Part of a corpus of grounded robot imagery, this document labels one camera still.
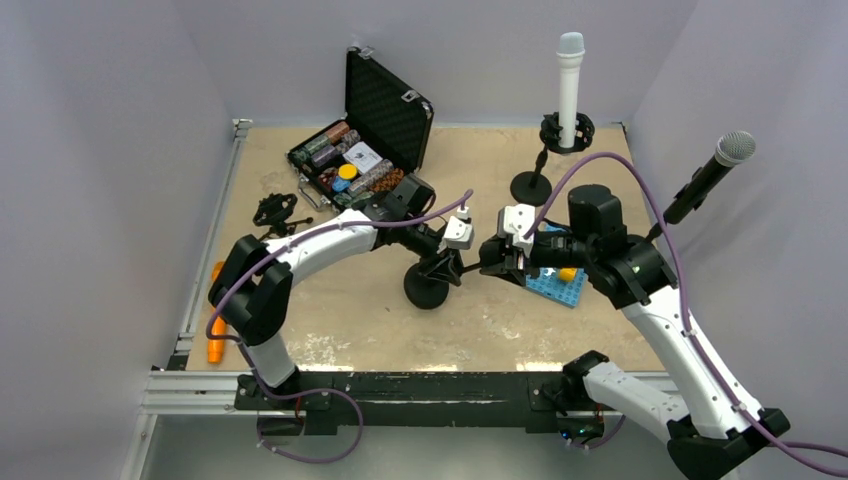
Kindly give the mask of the black tripod shock mount stand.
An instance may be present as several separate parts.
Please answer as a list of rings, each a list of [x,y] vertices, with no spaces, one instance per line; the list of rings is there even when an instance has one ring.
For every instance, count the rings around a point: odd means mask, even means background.
[[[294,235],[300,225],[312,224],[313,217],[301,220],[290,219],[297,203],[298,197],[293,193],[271,193],[260,200],[252,222],[256,227],[267,227],[268,230],[258,240],[285,238]]]

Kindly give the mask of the orange microphone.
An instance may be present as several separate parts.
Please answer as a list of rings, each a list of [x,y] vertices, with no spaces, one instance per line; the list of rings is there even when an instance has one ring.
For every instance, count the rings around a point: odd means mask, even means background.
[[[211,279],[212,282],[214,282],[217,279],[223,265],[224,265],[224,262],[220,261],[220,262],[216,262],[215,265],[213,266],[213,269],[212,269],[212,272],[211,272],[211,275],[210,275],[210,279]],[[212,332],[213,336],[224,336],[228,332],[228,327],[226,325],[226,322],[220,317],[216,318],[213,325],[212,325],[211,332]],[[222,359],[223,359],[225,349],[226,349],[226,341],[225,340],[223,340],[223,339],[209,339],[207,341],[207,361],[208,361],[208,363],[211,364],[211,365],[219,365],[221,363]]]

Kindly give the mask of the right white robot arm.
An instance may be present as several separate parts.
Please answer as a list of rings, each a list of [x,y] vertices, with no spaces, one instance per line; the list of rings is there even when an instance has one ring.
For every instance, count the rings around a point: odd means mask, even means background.
[[[782,411],[760,404],[729,373],[680,302],[670,265],[630,234],[620,200],[605,186],[568,194],[569,225],[541,231],[532,206],[502,208],[497,231],[480,247],[481,273],[524,285],[545,268],[578,268],[634,325],[676,386],[669,395],[589,351],[542,389],[552,403],[611,407],[659,439],[689,479],[722,479],[789,429]]]

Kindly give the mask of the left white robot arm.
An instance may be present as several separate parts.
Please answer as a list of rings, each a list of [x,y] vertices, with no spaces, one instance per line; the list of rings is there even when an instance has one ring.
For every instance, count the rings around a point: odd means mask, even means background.
[[[384,245],[400,244],[422,260],[436,257],[442,234],[430,230],[428,221],[464,210],[472,194],[466,190],[459,199],[429,213],[434,190],[409,175],[394,190],[357,201],[300,234],[274,243],[253,235],[237,240],[207,299],[214,309],[212,317],[233,329],[228,338],[250,366],[260,397],[272,408],[284,409],[300,393],[300,370],[281,334],[295,286],[346,258]]]

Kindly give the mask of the black round base clip stand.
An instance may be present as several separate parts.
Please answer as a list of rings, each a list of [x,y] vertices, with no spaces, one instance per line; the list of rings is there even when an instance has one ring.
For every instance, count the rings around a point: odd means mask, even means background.
[[[451,288],[455,286],[424,278],[419,274],[418,266],[411,266],[405,273],[403,289],[406,298],[420,310],[436,309],[444,304]],[[479,267],[479,263],[465,266],[464,274],[479,270]]]

